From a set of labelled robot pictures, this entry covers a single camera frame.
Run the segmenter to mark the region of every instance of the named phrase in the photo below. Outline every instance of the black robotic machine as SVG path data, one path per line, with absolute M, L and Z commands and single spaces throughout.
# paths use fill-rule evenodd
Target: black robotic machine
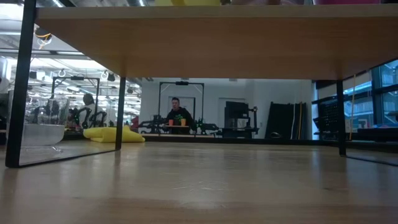
M 251 127 L 249 112 L 253 112 L 254 127 Z M 246 126 L 239 127 L 238 120 L 245 119 Z M 252 138 L 252 133 L 258 134 L 257 128 L 257 107 L 249 109 L 247 103 L 227 101 L 224 108 L 223 138 Z
M 143 121 L 139 124 L 138 128 L 148 128 L 149 132 L 141 131 L 141 134 L 160 134 L 160 131 L 166 131 L 163 125 L 167 122 L 166 118 L 162 118 L 160 115 L 154 115 L 154 119 L 151 121 Z

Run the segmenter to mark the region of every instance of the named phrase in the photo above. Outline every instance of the ceiling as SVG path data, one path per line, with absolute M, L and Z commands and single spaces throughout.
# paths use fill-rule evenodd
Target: ceiling
M 57 7 L 60 4 L 57 0 L 38 0 L 39 7 Z M 73 1 L 77 6 L 124 6 L 127 0 L 87 0 Z M 17 50 L 22 25 L 23 6 L 17 4 L 0 4 L 0 57 L 6 58 L 10 64 L 11 76 L 9 77 L 9 88 L 13 89 L 17 65 Z M 110 82 L 107 77 L 112 74 L 107 68 L 91 60 L 78 52 L 76 49 L 60 40 L 56 36 L 51 42 L 44 45 L 41 50 L 41 40 L 34 37 L 32 46 L 32 61 L 30 70 L 37 72 L 38 79 L 29 79 L 29 95 L 48 95 L 52 89 L 52 77 L 59 75 L 70 78 L 72 76 L 84 76 L 85 78 L 99 78 L 99 106 L 103 109 L 118 105 L 120 78 L 115 75 L 115 81 Z M 126 114 L 139 114 L 141 109 L 141 88 L 140 81 L 130 79 L 127 81 L 127 88 L 134 90 L 133 94 L 126 93 Z M 95 83 L 92 80 L 73 81 L 66 79 L 56 89 L 56 93 L 67 95 L 71 98 L 71 105 L 80 107 L 85 93 L 96 94 Z

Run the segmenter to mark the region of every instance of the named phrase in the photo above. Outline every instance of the workbench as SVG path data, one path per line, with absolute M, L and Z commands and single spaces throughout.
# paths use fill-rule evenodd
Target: workbench
M 63 7 L 38 8 L 36 17 L 31 2 L 25 2 L 14 99 L 26 94 L 35 20 L 121 77 L 116 150 L 126 77 L 311 79 L 337 80 L 345 156 L 343 79 L 398 56 L 396 4 Z M 22 132 L 23 112 L 14 100 L 13 135 Z M 20 139 L 14 142 L 9 149 L 20 148 Z M 9 166 L 16 156 L 10 154 Z

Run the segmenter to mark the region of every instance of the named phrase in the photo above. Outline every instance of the yellow cushion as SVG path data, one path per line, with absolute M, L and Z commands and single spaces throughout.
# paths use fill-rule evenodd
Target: yellow cushion
M 83 131 L 83 135 L 86 138 L 102 138 L 103 128 L 89 128 Z
M 89 128 L 83 133 L 86 138 L 90 138 L 96 142 L 115 142 L 116 141 L 116 128 Z M 129 126 L 123 127 L 122 142 L 144 142 L 140 134 L 130 131 Z

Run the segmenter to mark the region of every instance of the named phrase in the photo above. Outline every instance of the black stand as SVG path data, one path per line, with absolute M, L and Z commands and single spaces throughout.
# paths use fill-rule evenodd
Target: black stand
M 25 1 L 6 152 L 6 167 L 10 168 L 19 167 L 35 18 L 36 0 Z
M 344 93 L 343 81 L 337 80 L 337 127 L 338 127 L 338 152 L 341 156 L 346 155 L 346 127 L 344 116 Z
M 116 145 L 115 145 L 115 150 L 120 150 L 122 148 L 124 94 L 125 94 L 125 91 L 126 91 L 126 77 L 120 77 L 119 102 L 118 102 L 118 122 L 116 123 Z

